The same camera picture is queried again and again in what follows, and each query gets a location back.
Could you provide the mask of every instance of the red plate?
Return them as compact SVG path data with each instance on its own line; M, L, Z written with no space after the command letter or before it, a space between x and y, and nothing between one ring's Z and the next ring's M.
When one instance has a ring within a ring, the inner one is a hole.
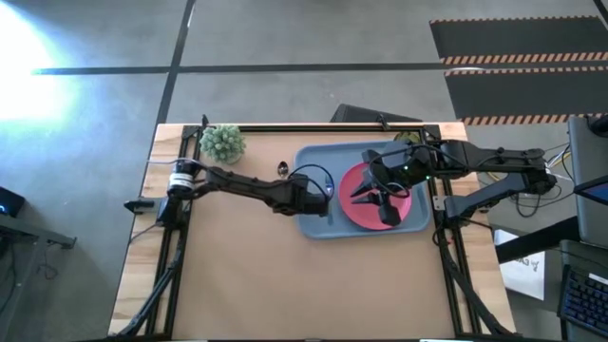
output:
M368 165L364 162L352 167L342 178L340 182L340 189L338 191L338 197L340 199L340 206L349 219L361 227L372 229L372 230L386 230L393 228L387 224L382 223L378 216L378 206L373 204L352 204L353 200L366 196L366 194L352 198L351 194L354 189L361 184L363 181L363 172L368 172ZM406 199L399 199L396 197L390 198L390 204L392 204L397 210L399 210L399 217L403 220L409 212L411 207L411 197Z

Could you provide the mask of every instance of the gray tray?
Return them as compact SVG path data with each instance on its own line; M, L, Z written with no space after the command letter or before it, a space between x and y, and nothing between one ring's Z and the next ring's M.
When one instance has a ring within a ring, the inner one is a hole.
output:
M344 174L354 165L362 162L361 153L367 149L382 152L388 142L350 142L323 145L310 145L302 148L295 155L295 167L315 163L325 167L332 174L334 196L330 202L330 214L320 218L314 215L297 215L297 226L308 238L351 238L369 237L384 234L420 232L430 222L430 207L427 183L416 184L411 190L412 202L406 218L392 229L373 231L352 222L342 210L337 191ZM307 175L317 181L326 190L325 173L316 167L305 167L298 173ZM318 189L309 184L309 191L318 193Z

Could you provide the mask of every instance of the small potted plant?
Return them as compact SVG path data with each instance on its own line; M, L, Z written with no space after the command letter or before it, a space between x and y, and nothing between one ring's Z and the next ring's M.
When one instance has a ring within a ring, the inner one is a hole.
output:
M219 124L202 132L200 151L216 162L233 164L245 152L244 140L237 125Z

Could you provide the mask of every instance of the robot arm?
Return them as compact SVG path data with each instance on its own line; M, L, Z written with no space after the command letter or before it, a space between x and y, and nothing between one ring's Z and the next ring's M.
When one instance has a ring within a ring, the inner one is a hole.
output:
M443 204L446 219L470 218L478 208L491 207L500 200L517 193L545 194L556 184L555 176L545 171L544 151L541 149L505 150L484 149L470 142L444 140L417 144L408 140L390 142L383 153L368 150L363 161L369 167L363 182L351 197L368 193L353 203L378 205L383 223L395 226L399 214L389 201L390 196L406 197L409 189L431 177L455 180L471 172L501 172L508 176L468 196L450 196ZM405 195L395 193L405 189Z
M199 171L205 171L200 185L194 180ZM274 213L286 216L295 214L328 214L329 197L313 194L308 189L311 180L302 174L292 174L286 180L265 181L206 166L197 161L178 161L173 169L167 197L178 201L195 200L215 191L223 191L251 199L262 200Z

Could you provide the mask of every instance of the gray floor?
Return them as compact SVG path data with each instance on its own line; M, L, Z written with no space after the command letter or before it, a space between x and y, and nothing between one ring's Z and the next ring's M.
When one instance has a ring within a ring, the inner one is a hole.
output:
M107 331L166 77L28 76L31 67L169 66L185 0L0 0L0 185L23 194L23 217L78 237L49 250L60 275L27 289L14 341L67 341ZM182 65L437 62L428 20L594 14L591 0L198 0ZM187 74L167 121L326 122L340 103L453 121L439 71ZM551 147L564 124L470 127L478 144ZM572 184L560 180L563 193ZM505 201L493 223L534 231L567 218L571 199L529 219ZM511 295L518 330L557 338L554 313Z

